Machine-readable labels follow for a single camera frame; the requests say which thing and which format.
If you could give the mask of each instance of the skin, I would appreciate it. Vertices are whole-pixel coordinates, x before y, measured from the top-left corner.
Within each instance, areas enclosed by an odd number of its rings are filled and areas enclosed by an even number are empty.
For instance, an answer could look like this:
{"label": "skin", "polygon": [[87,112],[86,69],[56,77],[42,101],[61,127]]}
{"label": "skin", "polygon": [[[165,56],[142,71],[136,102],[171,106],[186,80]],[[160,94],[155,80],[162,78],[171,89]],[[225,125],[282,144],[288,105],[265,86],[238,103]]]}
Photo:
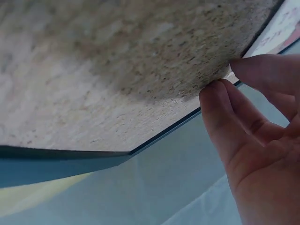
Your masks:
{"label": "skin", "polygon": [[269,122],[229,81],[199,95],[244,225],[300,224],[300,55],[233,60],[231,68],[290,122]]}

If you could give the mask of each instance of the light blue surface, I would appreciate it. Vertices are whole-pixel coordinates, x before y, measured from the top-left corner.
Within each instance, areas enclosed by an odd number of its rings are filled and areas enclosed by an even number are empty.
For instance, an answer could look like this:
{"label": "light blue surface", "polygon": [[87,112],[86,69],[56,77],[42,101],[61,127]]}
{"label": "light blue surface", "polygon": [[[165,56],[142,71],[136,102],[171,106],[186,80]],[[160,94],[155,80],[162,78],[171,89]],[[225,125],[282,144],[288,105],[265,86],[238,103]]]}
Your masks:
{"label": "light blue surface", "polygon": [[[287,125],[259,92],[240,90],[272,122]],[[199,115],[129,161],[0,224],[239,225],[240,218]]]}

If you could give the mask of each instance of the finger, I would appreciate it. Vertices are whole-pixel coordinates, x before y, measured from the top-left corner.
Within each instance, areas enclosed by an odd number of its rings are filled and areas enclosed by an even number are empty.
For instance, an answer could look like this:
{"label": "finger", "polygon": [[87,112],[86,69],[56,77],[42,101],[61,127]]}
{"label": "finger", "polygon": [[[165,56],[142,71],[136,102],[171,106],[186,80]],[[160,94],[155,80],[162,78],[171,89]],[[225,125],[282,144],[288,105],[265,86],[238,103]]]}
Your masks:
{"label": "finger", "polygon": [[258,55],[232,60],[231,68],[242,82],[259,91],[295,96],[300,87],[300,55]]}
{"label": "finger", "polygon": [[295,96],[263,90],[262,94],[274,105],[290,122],[297,115]]}
{"label": "finger", "polygon": [[259,145],[236,120],[227,91],[220,81],[201,90],[199,99],[204,124],[225,168],[237,152]]}
{"label": "finger", "polygon": [[222,79],[221,82],[227,89],[235,115],[249,134],[253,135],[263,145],[282,137],[285,131],[283,127],[271,123],[265,118],[250,100],[229,81]]}

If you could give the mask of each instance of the hand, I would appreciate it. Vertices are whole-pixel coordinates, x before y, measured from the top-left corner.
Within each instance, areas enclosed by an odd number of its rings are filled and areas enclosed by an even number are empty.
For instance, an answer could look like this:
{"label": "hand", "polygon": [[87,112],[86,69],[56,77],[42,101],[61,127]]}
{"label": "hand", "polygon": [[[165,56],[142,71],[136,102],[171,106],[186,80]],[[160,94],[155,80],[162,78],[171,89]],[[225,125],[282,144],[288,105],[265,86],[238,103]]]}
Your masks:
{"label": "hand", "polygon": [[300,55],[231,62],[290,122],[269,122],[229,81],[200,92],[202,116],[225,166],[243,224],[300,224]]}

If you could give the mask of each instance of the speckled surface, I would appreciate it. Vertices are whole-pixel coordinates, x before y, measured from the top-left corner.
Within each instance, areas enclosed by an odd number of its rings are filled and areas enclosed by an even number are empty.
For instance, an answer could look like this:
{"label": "speckled surface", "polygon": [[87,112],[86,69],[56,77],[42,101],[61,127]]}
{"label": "speckled surface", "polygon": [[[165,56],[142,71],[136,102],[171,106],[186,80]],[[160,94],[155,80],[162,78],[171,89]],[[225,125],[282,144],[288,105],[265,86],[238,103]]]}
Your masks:
{"label": "speckled surface", "polygon": [[199,106],[279,2],[1,1],[0,143],[134,149]]}

